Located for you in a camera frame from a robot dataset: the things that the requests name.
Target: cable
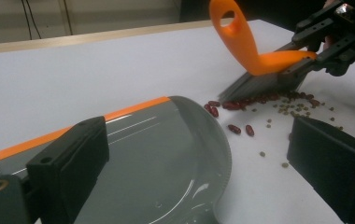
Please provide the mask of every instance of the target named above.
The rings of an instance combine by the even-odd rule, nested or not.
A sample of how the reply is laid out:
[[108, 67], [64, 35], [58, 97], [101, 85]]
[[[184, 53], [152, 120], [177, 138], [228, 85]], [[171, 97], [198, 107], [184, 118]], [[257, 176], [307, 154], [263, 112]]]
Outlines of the cable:
[[33, 22], [33, 25], [35, 26], [35, 30], [37, 31], [38, 38], [40, 38], [40, 39], [41, 39], [41, 35], [40, 35], [40, 33], [38, 32], [38, 29], [37, 29], [37, 26], [36, 26], [35, 18], [33, 18], [32, 9], [30, 8], [30, 5], [29, 5], [28, 0], [25, 0], [25, 1], [26, 1], [26, 4], [27, 4], [27, 5], [28, 5], [28, 7], [29, 7], [30, 16], [32, 17], [32, 22]]
[[26, 18], [26, 24], [28, 25], [29, 36], [30, 36], [30, 39], [32, 40], [32, 30], [30, 29], [28, 14], [26, 13], [26, 7], [25, 7], [25, 4], [23, 3], [23, 0], [21, 0], [21, 2], [22, 2], [22, 6], [23, 6], [23, 11], [25, 12], [25, 18]]

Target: dried bean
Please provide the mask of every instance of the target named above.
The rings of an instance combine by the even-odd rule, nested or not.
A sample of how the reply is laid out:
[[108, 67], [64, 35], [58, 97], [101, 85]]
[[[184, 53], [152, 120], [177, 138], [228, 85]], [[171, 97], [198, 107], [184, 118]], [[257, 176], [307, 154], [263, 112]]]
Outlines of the dried bean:
[[314, 100], [314, 99], [308, 100], [308, 102], [310, 104], [312, 104], [312, 106], [319, 106], [320, 105], [320, 102], [317, 100]]
[[248, 134], [249, 136], [253, 136], [253, 135], [254, 135], [253, 128], [252, 128], [250, 125], [247, 125], [247, 126], [245, 127], [245, 130], [247, 131], [247, 134]]
[[306, 94], [305, 94], [305, 92], [300, 92], [300, 98], [302, 98], [302, 99], [305, 99], [305, 97], [306, 97]]
[[224, 102], [221, 106], [224, 109], [227, 109], [227, 110], [239, 110], [239, 109], [241, 109], [241, 105], [240, 104], [236, 104], [234, 102]]
[[282, 165], [283, 168], [288, 168], [289, 167], [289, 164], [287, 162], [283, 162], [281, 165]]
[[210, 108], [210, 114], [212, 114], [213, 117], [218, 118], [219, 117], [219, 111], [215, 106], [212, 106]]
[[233, 133], [236, 133], [236, 134], [240, 134], [241, 133], [241, 129], [236, 127], [235, 125], [233, 124], [229, 124], [228, 126], [228, 129], [230, 129], [230, 131], [232, 131]]
[[308, 94], [305, 98], [307, 100], [312, 100], [312, 99], [314, 99], [314, 95], [313, 94]]
[[219, 101], [209, 101], [208, 104], [210, 106], [216, 106], [216, 107], [220, 106], [220, 102]]
[[211, 108], [210, 108], [210, 105], [209, 105], [209, 104], [204, 105], [204, 109], [205, 109], [207, 112], [212, 113], [212, 111], [211, 111]]

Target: lentil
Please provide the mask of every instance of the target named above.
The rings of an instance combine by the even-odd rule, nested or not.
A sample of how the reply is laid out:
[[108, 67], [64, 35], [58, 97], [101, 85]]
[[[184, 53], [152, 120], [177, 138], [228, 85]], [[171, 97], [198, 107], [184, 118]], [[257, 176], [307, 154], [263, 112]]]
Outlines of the lentil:
[[288, 168], [289, 167], [289, 164], [287, 162], [283, 162], [281, 165], [282, 165], [283, 168]]

